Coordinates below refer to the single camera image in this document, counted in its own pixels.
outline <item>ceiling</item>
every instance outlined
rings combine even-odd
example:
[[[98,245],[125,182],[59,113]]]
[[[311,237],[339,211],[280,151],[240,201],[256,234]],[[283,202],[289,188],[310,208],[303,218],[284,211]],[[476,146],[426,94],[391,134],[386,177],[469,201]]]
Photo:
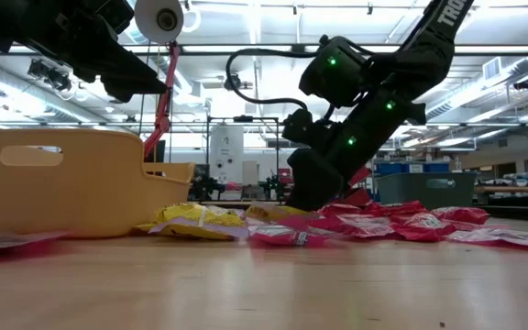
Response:
[[[372,14],[368,15],[367,3],[354,0],[192,1],[192,7],[201,13],[201,22],[194,31],[182,33],[178,41],[182,45],[211,45],[212,48],[224,44],[267,44],[269,47],[274,44],[314,44],[320,36],[327,34],[344,36],[358,44],[398,45],[418,22],[428,1],[374,0],[371,3],[373,3]],[[187,24],[191,25],[193,14],[187,14],[185,19],[188,19]],[[137,27],[132,21],[130,27],[119,36],[119,42],[123,45],[136,45],[134,38],[136,32]],[[470,17],[466,19],[456,38],[456,44],[528,45],[528,0],[476,0]],[[156,70],[153,57],[148,59],[147,56],[140,55],[139,58],[148,61],[149,66]],[[87,119],[93,122],[123,122],[128,116],[133,116],[139,121],[143,111],[143,121],[153,121],[157,103],[155,95],[136,95],[127,104],[111,104],[113,98],[105,93],[100,82],[79,83],[73,76],[73,84],[80,85],[81,88],[74,88],[71,93],[58,95],[44,82],[34,81],[27,75],[29,64],[34,59],[40,57],[0,54],[0,83],[9,84],[23,94],[33,95],[44,104],[56,110],[60,109],[59,116],[32,120],[76,122]],[[428,110],[436,109],[442,102],[448,102],[458,94],[459,90],[466,90],[469,86],[480,82],[482,65],[493,59],[494,57],[491,56],[454,58],[447,78],[415,102],[426,103]],[[527,61],[527,59],[502,58],[502,66],[509,70],[516,61]],[[256,107],[246,106],[234,94],[222,88],[226,61],[227,56],[180,58],[177,66],[178,74],[187,85],[177,94],[179,97],[175,100],[173,121],[203,122],[207,108],[210,108],[212,116],[237,116],[248,113],[253,116],[274,116],[280,120],[296,110],[291,104],[265,105],[261,107],[261,112]],[[240,57],[233,63],[232,70],[238,72],[243,82],[252,84],[256,80],[254,74],[256,63],[261,68],[258,77],[260,98],[295,97],[307,103],[315,116],[322,116],[328,103],[314,96],[307,97],[298,89],[301,74],[309,62],[309,60],[279,57],[260,57],[257,60]],[[57,67],[61,72],[72,72],[70,68],[60,67],[51,61],[46,63]],[[164,73],[160,72],[159,77],[164,79]],[[525,93],[528,95],[528,91],[507,90],[505,86],[506,82],[501,82],[496,87],[489,88],[486,93],[472,95],[469,98],[462,97],[462,102],[455,101],[451,109],[446,109],[441,115],[430,118],[430,121],[431,123],[465,122],[477,114],[514,102]],[[253,95],[251,90],[244,92]],[[519,106],[516,105],[515,108],[526,114],[528,111],[526,106],[522,109]],[[74,114],[80,119],[71,117]],[[347,109],[341,109],[334,115],[334,120],[342,120],[346,115]],[[152,126],[145,126],[142,131],[148,133],[152,129]],[[459,133],[481,135],[482,129]],[[175,125],[174,130],[189,136],[194,132],[195,135],[200,136],[199,133],[204,127],[201,124]],[[406,132],[403,129],[402,133],[399,132],[398,138],[399,143],[403,145],[405,140],[417,137],[438,134],[439,139],[446,138],[450,132],[458,130],[459,128],[453,127],[438,129],[436,126]],[[273,135],[269,132],[263,137],[271,138]]]

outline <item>gray bin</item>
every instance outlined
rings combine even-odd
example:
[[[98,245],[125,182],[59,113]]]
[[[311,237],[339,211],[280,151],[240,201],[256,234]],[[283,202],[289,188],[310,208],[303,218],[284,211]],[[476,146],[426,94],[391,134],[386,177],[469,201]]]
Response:
[[[420,201],[429,210],[471,206],[477,173],[397,173],[377,178],[380,201],[397,204]]]

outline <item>basket handle hole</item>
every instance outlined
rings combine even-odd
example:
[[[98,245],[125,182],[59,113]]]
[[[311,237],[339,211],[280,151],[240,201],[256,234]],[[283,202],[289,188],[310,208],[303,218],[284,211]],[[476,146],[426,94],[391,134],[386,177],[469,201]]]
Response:
[[[64,160],[60,147],[7,146],[1,149],[0,161],[6,166],[59,166]]]

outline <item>yellow chip bag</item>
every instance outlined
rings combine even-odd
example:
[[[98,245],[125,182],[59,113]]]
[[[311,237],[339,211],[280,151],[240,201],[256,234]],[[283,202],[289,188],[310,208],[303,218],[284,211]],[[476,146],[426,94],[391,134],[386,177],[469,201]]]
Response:
[[[259,221],[273,223],[291,215],[304,215],[308,212],[290,206],[280,206],[269,203],[254,202],[244,212],[244,217],[250,217]]]
[[[137,225],[149,234],[231,240],[248,237],[246,223],[232,210],[180,203],[157,212],[155,221]]]

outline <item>tape roll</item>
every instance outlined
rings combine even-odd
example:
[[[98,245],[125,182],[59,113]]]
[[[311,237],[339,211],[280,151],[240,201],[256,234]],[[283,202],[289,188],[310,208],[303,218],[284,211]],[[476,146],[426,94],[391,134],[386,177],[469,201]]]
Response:
[[[150,41],[167,43],[181,34],[184,14],[178,0],[137,0],[135,11],[137,28]]]

